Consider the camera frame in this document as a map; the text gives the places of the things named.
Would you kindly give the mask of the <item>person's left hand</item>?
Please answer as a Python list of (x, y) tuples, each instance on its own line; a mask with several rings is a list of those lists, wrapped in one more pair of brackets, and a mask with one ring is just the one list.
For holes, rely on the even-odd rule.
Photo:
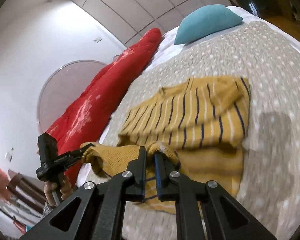
[(61, 194), (61, 199), (66, 200), (68, 197), (70, 197), (73, 194), (73, 188), (71, 186), (70, 180), (66, 175), (61, 176), (61, 187), (58, 186), (57, 183), (46, 181), (44, 185), (44, 194), (47, 200), (47, 203), (51, 207), (56, 207), (56, 201), (53, 197), (54, 192), (59, 192)]

